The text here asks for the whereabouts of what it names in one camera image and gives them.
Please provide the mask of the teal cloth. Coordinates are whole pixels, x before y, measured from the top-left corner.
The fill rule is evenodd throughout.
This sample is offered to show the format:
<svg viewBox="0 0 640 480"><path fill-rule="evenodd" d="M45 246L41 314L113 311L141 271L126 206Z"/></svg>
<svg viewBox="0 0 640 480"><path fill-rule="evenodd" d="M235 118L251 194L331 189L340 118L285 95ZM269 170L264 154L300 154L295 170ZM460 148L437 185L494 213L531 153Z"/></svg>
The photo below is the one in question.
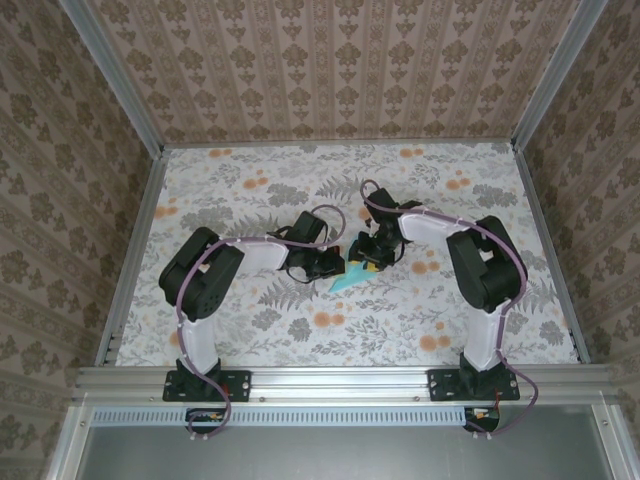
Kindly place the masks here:
<svg viewBox="0 0 640 480"><path fill-rule="evenodd" d="M350 260L349 253L356 243L357 240L354 239L347 249L347 252L344 255L345 272L339 274L335 278L333 284L328 290L329 293L333 294L351 288L359 283L369 281L377 275L377 268L374 265L369 264L367 261Z"/></svg>

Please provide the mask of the floral table cover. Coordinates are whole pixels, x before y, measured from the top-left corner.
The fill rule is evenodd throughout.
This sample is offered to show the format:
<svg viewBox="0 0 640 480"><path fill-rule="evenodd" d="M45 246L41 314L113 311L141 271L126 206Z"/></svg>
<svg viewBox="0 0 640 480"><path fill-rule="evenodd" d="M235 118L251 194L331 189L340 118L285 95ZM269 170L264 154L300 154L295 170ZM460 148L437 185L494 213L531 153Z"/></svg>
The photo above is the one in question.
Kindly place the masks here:
<svg viewBox="0 0 640 480"><path fill-rule="evenodd" d="M398 202L417 200L470 221L505 225L528 270L524 298L509 312L503 352L514 364L578 359L529 197L506 143L327 144L172 149L122 342L120 366L170 366L177 318L159 288L161 271L198 227L223 237L258 236L317 208L347 248L365 227L362 183ZM395 266L337 291L301 272L236 278L213 315L228 366L456 364L466 305L446 246L410 245Z"/></svg>

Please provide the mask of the grey metal panel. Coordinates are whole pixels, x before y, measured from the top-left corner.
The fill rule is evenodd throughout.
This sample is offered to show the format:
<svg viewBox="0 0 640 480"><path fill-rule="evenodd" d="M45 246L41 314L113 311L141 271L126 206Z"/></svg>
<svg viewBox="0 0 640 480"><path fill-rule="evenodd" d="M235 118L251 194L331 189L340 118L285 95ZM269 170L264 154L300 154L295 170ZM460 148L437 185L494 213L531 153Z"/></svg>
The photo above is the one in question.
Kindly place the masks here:
<svg viewBox="0 0 640 480"><path fill-rule="evenodd" d="M68 411L45 480L640 480L615 405L538 406L486 439L446 426L181 426Z"/></svg>

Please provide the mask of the aluminium back rail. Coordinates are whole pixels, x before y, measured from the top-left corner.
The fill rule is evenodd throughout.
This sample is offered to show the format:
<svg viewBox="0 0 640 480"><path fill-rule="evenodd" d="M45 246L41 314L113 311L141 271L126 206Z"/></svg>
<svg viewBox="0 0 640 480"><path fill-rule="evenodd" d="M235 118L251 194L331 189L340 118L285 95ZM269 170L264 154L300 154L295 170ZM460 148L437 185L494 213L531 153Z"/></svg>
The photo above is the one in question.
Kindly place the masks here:
<svg viewBox="0 0 640 480"><path fill-rule="evenodd" d="M396 139L338 139L338 140L282 140L254 142L209 142L209 143L166 143L163 151L200 148L236 148L236 147L286 147L286 146L350 146L350 145L439 145L439 144L508 144L508 138L396 138Z"/></svg>

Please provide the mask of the aluminium front rail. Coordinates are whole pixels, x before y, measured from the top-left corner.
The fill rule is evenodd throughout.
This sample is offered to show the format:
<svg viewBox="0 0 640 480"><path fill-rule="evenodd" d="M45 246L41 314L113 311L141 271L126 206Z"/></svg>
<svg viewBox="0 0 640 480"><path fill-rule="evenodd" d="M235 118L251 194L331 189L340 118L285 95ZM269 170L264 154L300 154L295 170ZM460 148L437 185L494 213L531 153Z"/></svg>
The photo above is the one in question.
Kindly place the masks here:
<svg viewBox="0 0 640 480"><path fill-rule="evenodd" d="M429 366L254 367L251 405L404 406L430 403ZM536 383L537 404L615 404L616 389L603 365L518 365ZM90 367L79 370L74 405L152 406L163 404L167 367Z"/></svg>

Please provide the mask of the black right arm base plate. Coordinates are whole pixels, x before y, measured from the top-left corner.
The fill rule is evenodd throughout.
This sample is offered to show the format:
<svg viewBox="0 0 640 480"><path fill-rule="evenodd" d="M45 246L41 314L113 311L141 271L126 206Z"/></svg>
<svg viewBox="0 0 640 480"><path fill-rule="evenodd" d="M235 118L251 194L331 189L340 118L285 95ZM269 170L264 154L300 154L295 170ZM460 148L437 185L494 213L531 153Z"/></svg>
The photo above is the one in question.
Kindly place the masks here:
<svg viewBox="0 0 640 480"><path fill-rule="evenodd" d="M500 366L489 371L434 369L427 372L431 401L515 401L520 399L516 376Z"/></svg>

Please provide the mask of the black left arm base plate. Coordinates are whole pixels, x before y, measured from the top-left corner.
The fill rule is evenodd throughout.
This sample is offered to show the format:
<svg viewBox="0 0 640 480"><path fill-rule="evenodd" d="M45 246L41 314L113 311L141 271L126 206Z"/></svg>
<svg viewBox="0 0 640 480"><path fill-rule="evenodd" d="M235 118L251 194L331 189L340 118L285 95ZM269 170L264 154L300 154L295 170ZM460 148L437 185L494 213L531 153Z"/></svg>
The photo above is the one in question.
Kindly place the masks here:
<svg viewBox="0 0 640 480"><path fill-rule="evenodd" d="M252 374L249 370L222 370L215 382L231 402L248 402ZM223 402L222 395L209 383L188 370L167 373L162 400L165 402Z"/></svg>

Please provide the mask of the aluminium side rail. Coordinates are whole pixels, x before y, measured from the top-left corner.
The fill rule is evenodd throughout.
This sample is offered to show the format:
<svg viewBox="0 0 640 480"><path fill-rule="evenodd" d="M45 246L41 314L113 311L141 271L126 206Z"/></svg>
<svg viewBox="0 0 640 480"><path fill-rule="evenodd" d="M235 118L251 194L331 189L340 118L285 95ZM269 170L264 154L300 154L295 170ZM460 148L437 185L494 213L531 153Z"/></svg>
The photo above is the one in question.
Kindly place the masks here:
<svg viewBox="0 0 640 480"><path fill-rule="evenodd" d="M168 150L163 148L152 162L124 263L120 271L118 283L97 350L94 362L96 367L114 363L117 359L117 353L113 353L111 343L114 339L122 338L122 332L128 319L147 239L165 178L168 155Z"/></svg>
<svg viewBox="0 0 640 480"><path fill-rule="evenodd" d="M572 338L574 349L576 350L578 361L583 364L590 364L592 362L591 355L589 354L584 335L581 331L579 320L576 316L576 312L561 270L561 266L553 245L551 235L549 233L548 226L544 218L533 179L526 163L524 153L521 149L518 149L516 147L513 148L513 152L521 181L523 183L524 191L531 208L532 216L536 225L542 249L547 260L547 265L553 279L555 290L558 296L558 301L562 309L564 319L566 320L567 328L570 337Z"/></svg>

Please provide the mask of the aluminium corner post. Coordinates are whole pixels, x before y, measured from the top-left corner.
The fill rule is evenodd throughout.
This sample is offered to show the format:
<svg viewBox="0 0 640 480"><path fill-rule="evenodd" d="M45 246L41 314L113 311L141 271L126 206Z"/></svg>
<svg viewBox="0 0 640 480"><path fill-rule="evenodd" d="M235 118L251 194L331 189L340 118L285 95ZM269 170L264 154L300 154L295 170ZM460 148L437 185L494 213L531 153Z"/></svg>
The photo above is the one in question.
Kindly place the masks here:
<svg viewBox="0 0 640 480"><path fill-rule="evenodd" d="M515 152L522 152L531 140L607 3L581 0L514 130L511 145Z"/></svg>
<svg viewBox="0 0 640 480"><path fill-rule="evenodd" d="M162 156L164 141L154 126L142 96L137 92L117 49L109 40L87 0L60 0L96 65L129 118L153 161Z"/></svg>

